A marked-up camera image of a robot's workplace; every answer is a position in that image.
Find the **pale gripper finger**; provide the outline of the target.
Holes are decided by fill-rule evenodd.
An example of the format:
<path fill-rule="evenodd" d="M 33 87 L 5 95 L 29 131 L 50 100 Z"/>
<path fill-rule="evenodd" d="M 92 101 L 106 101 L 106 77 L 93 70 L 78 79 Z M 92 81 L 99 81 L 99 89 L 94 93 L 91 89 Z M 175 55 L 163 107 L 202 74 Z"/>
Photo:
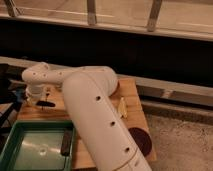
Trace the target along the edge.
<path fill-rule="evenodd" d="M 26 101 L 27 101 L 27 104 L 29 106 L 35 106 L 36 105 L 36 100 L 34 98 L 28 97 Z"/>

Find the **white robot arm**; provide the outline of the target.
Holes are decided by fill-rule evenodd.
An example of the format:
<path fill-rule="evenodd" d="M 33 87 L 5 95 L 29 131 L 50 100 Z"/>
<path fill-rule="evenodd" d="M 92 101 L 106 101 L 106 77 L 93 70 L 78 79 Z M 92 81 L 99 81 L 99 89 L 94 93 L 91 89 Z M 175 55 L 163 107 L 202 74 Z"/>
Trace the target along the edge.
<path fill-rule="evenodd" d="M 36 97 L 42 84 L 62 87 L 67 113 L 98 171 L 152 171 L 111 103 L 118 85 L 113 69 L 84 66 L 52 70 L 45 62 L 22 72 L 27 93 Z"/>

